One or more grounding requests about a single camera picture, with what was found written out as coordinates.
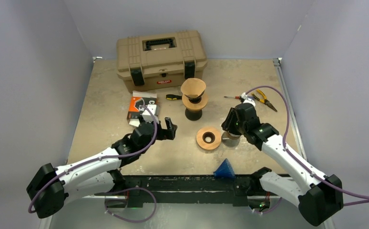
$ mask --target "white wall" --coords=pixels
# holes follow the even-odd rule
[[[92,56],[128,36],[196,29],[209,58],[283,56],[313,0],[65,0]]]
[[[26,187],[65,161],[91,69],[62,0],[0,0],[0,229],[38,228]]]
[[[369,195],[369,1],[316,1],[282,70],[310,162]],[[369,204],[345,207],[334,220],[369,229]]]

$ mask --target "screwdriver handle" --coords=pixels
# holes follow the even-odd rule
[[[181,95],[175,95],[175,94],[167,94],[166,95],[167,100],[180,100],[182,99]]]
[[[224,98],[231,98],[231,99],[240,99],[240,96],[224,96]]]

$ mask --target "cable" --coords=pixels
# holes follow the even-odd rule
[[[274,211],[280,205],[280,202],[282,200],[283,200],[283,198],[280,197],[278,199],[277,203],[272,208],[269,208],[269,210],[267,210],[267,211],[255,211],[254,209],[252,209],[252,213],[259,214],[259,215],[264,215],[264,214],[270,213],[270,212]]]
[[[104,203],[104,208],[106,209],[105,213],[109,213],[111,216],[114,216],[116,218],[119,218],[121,220],[124,220],[126,222],[129,222],[129,223],[143,223],[147,220],[149,220],[150,218],[152,218],[152,216],[154,216],[155,212],[156,212],[156,198],[155,196],[152,194],[152,192],[150,192],[149,190],[145,189],[145,188],[142,188],[142,187],[132,187],[132,188],[128,188],[128,189],[124,189],[124,190],[121,190],[121,191],[117,191],[117,192],[108,192],[107,194],[110,194],[110,195],[117,195],[119,193],[122,193],[122,192],[126,192],[126,191],[130,191],[130,190],[135,190],[135,189],[139,189],[139,190],[142,190],[142,191],[145,191],[147,192],[151,197],[152,199],[154,200],[154,209],[152,210],[152,213],[145,219],[141,219],[141,220],[132,220],[132,219],[126,219],[126,218],[123,218],[121,216],[118,216],[114,213],[112,213],[108,208],[107,208],[107,205],[106,205],[106,202]]]
[[[256,90],[256,89],[259,89],[259,88],[270,88],[272,90],[274,90],[275,92],[277,92],[280,97],[283,99],[283,102],[284,104],[286,105],[286,110],[287,110],[287,126],[286,126],[286,131],[284,132],[284,136],[283,136],[283,147],[284,149],[286,150],[286,152],[297,162],[299,163],[309,174],[313,174],[312,170],[309,169],[306,165],[304,165],[304,163],[302,163],[295,155],[293,155],[290,150],[286,147],[286,137],[287,137],[287,134],[288,134],[288,127],[290,126],[290,110],[289,110],[289,107],[288,107],[288,104],[287,104],[287,101],[285,99],[285,97],[282,95],[282,93],[277,90],[276,88],[272,87],[272,86],[268,86],[268,85],[264,85],[264,86],[259,86],[259,87],[255,87],[255,88],[252,88],[251,90],[247,91],[246,92],[246,95],[248,95],[249,93],[251,93],[252,91]],[[321,181],[322,183],[328,185],[329,187],[335,189],[336,191],[339,191],[339,192],[342,192],[342,193],[345,193],[349,196],[352,196],[352,197],[357,197],[357,198],[360,198],[360,199],[365,199],[365,200],[361,200],[361,201],[355,201],[355,202],[350,202],[350,203],[346,203],[344,204],[344,206],[351,206],[351,205],[356,205],[356,204],[364,204],[364,203],[369,203],[369,196],[365,196],[365,195],[360,195],[360,194],[356,194],[356,193],[353,193],[353,192],[350,192],[350,191],[347,191],[347,190],[344,190],[342,188],[339,188],[327,181],[325,181],[324,179],[322,179],[321,177],[319,177],[318,175],[316,175],[315,173],[313,174],[313,177],[315,177],[317,180]]]
[[[34,205],[34,202],[36,202],[37,198],[40,196],[40,194],[46,189],[48,188],[48,186],[50,186],[54,181],[58,180],[59,178],[61,178],[62,176],[64,176],[66,174],[66,172],[71,172],[73,171],[74,169],[77,169],[81,166],[84,166],[86,164],[89,164],[89,163],[92,163],[92,162],[95,162],[95,161],[98,161],[98,160],[103,160],[103,159],[107,159],[107,158],[123,158],[123,157],[129,157],[129,156],[134,156],[134,155],[137,155],[137,154],[140,154],[142,152],[144,152],[145,150],[147,150],[151,145],[152,143],[154,143],[155,139],[156,139],[156,134],[157,134],[157,125],[156,125],[156,118],[155,116],[152,114],[152,112],[146,107],[146,106],[143,106],[141,105],[140,108],[143,107],[145,110],[147,110],[150,114],[151,114],[151,118],[152,120],[154,121],[154,135],[152,136],[152,139],[151,141],[142,149],[134,152],[134,153],[130,153],[130,154],[126,154],[126,155],[113,155],[113,156],[101,156],[101,157],[98,157],[98,158],[94,158],[94,159],[91,159],[91,160],[88,160],[88,161],[84,161],[82,163],[79,163],[75,166],[72,166],[71,168],[67,169],[66,171],[63,171],[61,172],[60,174],[58,174],[57,176],[55,176],[53,179],[51,179],[49,182],[47,182],[47,184],[45,184],[37,193],[36,195],[33,197],[33,199],[31,200],[30,204],[29,204],[29,209],[28,209],[28,212],[29,213],[35,213],[36,210],[32,210],[33,208],[33,205]],[[141,190],[144,190],[148,193],[150,193],[150,195],[153,197],[154,199],[154,203],[155,203],[155,207],[154,207],[154,211],[153,213],[151,214],[151,217],[154,215],[155,211],[156,211],[156,199],[155,197],[153,196],[153,194],[148,191],[147,189],[145,188],[141,188],[141,187],[133,187],[133,188],[129,188],[129,189],[126,189],[126,190],[123,190],[123,191],[128,191],[128,190],[133,190],[133,189],[141,189]]]

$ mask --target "beige tabletop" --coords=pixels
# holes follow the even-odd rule
[[[203,80],[209,101],[203,116],[197,121],[185,117],[182,101],[165,100],[166,94],[180,94],[180,87],[152,90],[158,94],[159,119],[170,117],[178,125],[173,141],[156,141],[139,160],[124,166],[123,175],[173,175],[212,174],[225,158],[228,158],[235,173],[251,174],[262,167],[277,173],[285,173],[273,159],[250,145],[242,137],[237,147],[221,144],[216,150],[207,152],[196,143],[196,133],[204,126],[220,125],[231,107],[239,104],[236,99],[224,95],[240,95],[252,87],[271,85],[281,90],[272,60],[209,60]],[[286,109],[279,95],[270,89],[262,89],[278,112],[256,103],[257,115],[262,123],[270,123],[281,134],[286,128]],[[131,94],[117,77],[115,60],[97,60],[94,64],[81,115],[75,130],[68,163],[93,156],[112,143],[131,133],[126,116]],[[287,143],[297,151],[293,130]]]

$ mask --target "toolbox handle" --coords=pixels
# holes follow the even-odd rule
[[[169,44],[169,48],[174,48],[175,47],[172,38],[165,38],[165,39],[146,41],[144,51],[151,50],[152,45],[160,45],[160,44]]]

